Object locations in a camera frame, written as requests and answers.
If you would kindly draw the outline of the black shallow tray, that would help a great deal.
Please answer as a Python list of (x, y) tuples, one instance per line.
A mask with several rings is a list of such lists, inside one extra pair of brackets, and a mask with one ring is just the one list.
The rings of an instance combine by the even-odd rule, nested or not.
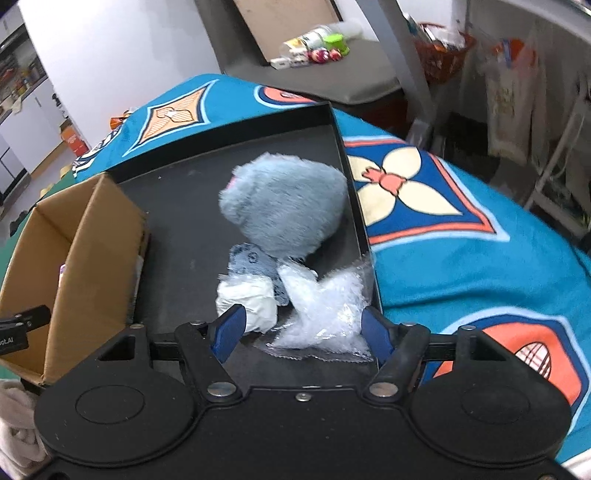
[[(246, 242), (222, 215), (218, 192), (236, 165), (270, 152), (341, 169), (346, 152), (328, 103), (271, 112), (222, 125), (141, 154), (109, 169), (146, 213), (150, 234), (134, 319), (150, 339), (190, 321), (212, 321), (218, 275), (228, 272), (231, 246)], [(351, 265), (369, 251), (361, 212), (349, 200), (334, 236), (305, 259), (322, 275)], [(250, 386), (360, 386), (376, 373), (373, 362), (276, 358), (242, 337), (224, 368), (242, 389)]]

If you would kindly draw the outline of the orange carton box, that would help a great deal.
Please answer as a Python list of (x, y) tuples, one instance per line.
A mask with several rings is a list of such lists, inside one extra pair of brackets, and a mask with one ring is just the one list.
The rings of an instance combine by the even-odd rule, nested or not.
[(80, 157), (89, 151), (87, 144), (80, 137), (72, 124), (64, 123), (60, 126), (60, 137), (77, 157)]

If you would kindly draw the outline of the blue patterned blanket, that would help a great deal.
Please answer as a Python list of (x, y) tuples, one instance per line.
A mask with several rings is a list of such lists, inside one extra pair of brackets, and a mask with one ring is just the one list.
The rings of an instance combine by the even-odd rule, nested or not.
[(386, 316), (473, 325), (556, 385), (573, 419), (559, 460), (590, 462), (590, 259), (512, 200), (439, 157), (335, 115)]

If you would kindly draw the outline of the blue-grey patterned cloth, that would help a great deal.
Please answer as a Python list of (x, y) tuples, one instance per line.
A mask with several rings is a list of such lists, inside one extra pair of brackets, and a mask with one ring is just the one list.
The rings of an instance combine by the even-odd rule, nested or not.
[(232, 246), (228, 255), (228, 272), (235, 275), (258, 275), (270, 278), (273, 282), (273, 294), (279, 306), (290, 304), (283, 281), (277, 273), (276, 259), (263, 252), (252, 243)]

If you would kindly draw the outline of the clear bubble wrap bag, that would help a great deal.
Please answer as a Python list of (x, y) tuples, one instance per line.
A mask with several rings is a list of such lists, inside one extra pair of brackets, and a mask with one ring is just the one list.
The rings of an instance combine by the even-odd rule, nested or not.
[(362, 337), (363, 309), (374, 293), (370, 257), (318, 277), (294, 260), (281, 260), (280, 280), (290, 298), (286, 320), (259, 338), (266, 354), (288, 360), (368, 363), (373, 360)]

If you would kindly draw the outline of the white soft bundle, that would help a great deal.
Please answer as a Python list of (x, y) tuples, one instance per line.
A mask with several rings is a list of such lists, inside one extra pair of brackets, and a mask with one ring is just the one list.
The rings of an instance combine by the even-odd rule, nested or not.
[(269, 277), (250, 274), (221, 275), (216, 290), (217, 314), (223, 314), (235, 304), (245, 307), (245, 334), (266, 333), (276, 326), (277, 303), (273, 281)]

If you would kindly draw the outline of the grey fluffy plush toy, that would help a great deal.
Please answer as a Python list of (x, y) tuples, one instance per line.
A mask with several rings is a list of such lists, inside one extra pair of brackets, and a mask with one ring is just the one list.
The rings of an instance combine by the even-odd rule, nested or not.
[(304, 259), (339, 229), (348, 184), (339, 169), (266, 152), (232, 171), (221, 214), (274, 258)]

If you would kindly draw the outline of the green round container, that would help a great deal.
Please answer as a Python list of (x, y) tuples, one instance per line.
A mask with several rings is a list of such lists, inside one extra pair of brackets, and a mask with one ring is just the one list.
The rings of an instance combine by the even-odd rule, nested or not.
[(349, 54), (349, 45), (346, 43), (346, 38), (341, 33), (332, 33), (326, 35), (322, 40), (325, 48), (332, 52), (332, 50), (339, 51), (342, 56)]

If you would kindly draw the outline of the white towel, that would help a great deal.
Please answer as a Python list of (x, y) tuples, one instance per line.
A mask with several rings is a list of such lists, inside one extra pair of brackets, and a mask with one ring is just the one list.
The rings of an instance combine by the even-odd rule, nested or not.
[(0, 394), (1, 470), (24, 479), (49, 460), (34, 421), (38, 396), (14, 380), (2, 380)]

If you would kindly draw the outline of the white plastic bottle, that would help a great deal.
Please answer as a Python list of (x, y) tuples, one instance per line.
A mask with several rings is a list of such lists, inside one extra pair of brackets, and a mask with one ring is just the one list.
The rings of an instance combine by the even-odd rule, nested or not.
[(317, 28), (287, 40), (280, 45), (280, 55), (284, 57), (301, 55), (308, 51), (325, 46), (325, 38), (332, 34), (328, 25), (319, 25)]

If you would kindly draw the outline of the brown cardboard box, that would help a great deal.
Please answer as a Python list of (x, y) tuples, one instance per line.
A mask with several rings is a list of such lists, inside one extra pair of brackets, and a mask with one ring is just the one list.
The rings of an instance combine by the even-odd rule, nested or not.
[(123, 330), (145, 241), (144, 212), (106, 174), (40, 201), (8, 264), (1, 312), (45, 305), (51, 319), (2, 364), (50, 385)]

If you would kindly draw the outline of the orange basket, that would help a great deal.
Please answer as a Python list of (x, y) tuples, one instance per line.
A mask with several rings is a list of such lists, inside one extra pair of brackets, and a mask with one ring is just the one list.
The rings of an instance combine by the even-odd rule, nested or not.
[(431, 84), (443, 85), (459, 74), (476, 45), (472, 35), (458, 29), (430, 22), (417, 26), (415, 47)]

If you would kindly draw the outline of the leaning brown board frame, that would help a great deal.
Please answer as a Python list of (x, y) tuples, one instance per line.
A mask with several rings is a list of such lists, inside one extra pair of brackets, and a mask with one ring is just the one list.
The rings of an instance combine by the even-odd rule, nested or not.
[(263, 58), (280, 56), (280, 45), (318, 25), (342, 20), (329, 0), (235, 0)]

